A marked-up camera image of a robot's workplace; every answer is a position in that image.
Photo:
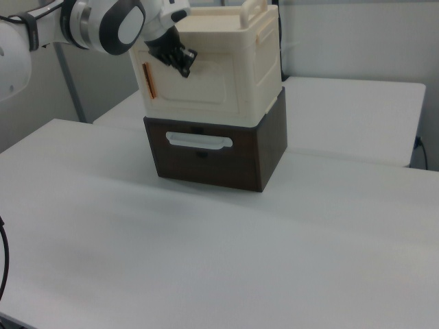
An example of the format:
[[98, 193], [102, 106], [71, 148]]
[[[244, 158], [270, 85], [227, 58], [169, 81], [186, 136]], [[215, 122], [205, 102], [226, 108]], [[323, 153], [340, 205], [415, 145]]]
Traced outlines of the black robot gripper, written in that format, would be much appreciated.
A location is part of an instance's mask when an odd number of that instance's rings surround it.
[[192, 49], [183, 49], [175, 27], [169, 28], [160, 38], [145, 41], [145, 44], [150, 55], [167, 66], [173, 66], [182, 77], [188, 78], [191, 62], [196, 59], [198, 53]]

